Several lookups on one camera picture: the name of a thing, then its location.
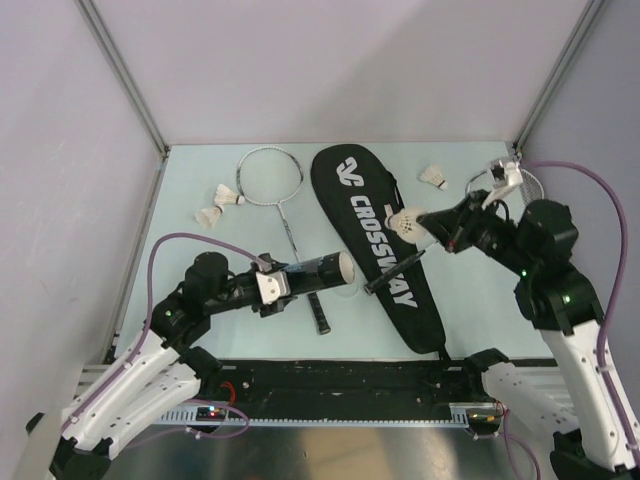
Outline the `black shuttlecock tube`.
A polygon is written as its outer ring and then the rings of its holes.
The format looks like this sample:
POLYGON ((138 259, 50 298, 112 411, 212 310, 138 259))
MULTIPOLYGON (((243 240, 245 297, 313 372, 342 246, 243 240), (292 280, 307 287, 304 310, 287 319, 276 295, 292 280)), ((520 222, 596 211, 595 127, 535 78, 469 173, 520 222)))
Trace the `black shuttlecock tube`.
POLYGON ((292 295, 311 294, 350 285, 355 280, 355 266, 345 251, 287 265, 283 272, 292 295))

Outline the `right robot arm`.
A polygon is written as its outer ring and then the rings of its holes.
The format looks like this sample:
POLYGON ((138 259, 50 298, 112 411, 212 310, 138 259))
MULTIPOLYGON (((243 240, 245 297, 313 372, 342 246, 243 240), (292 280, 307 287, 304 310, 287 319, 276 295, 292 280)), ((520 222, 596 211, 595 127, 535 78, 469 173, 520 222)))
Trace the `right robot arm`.
POLYGON ((473 192, 451 209, 420 213, 417 224, 449 253, 475 247, 519 278, 522 316, 550 349, 573 409, 567 411, 522 379, 495 349, 468 357, 464 393, 506 405, 540 440, 552 444, 559 479, 636 479, 639 425, 607 346, 604 313, 592 283, 571 262, 578 230, 567 206, 529 203, 519 222, 500 218, 473 192))

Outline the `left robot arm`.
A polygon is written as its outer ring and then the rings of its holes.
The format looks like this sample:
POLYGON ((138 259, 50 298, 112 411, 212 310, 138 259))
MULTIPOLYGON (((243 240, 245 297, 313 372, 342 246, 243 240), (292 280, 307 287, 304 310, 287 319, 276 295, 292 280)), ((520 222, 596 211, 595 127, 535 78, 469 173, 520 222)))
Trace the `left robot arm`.
POLYGON ((221 389, 219 361, 196 342, 211 318, 241 308, 263 316, 301 294, 304 271, 261 255, 242 274, 217 252, 199 255, 154 305, 131 346, 66 409, 50 465, 56 479, 100 479, 155 419, 185 400, 221 389))

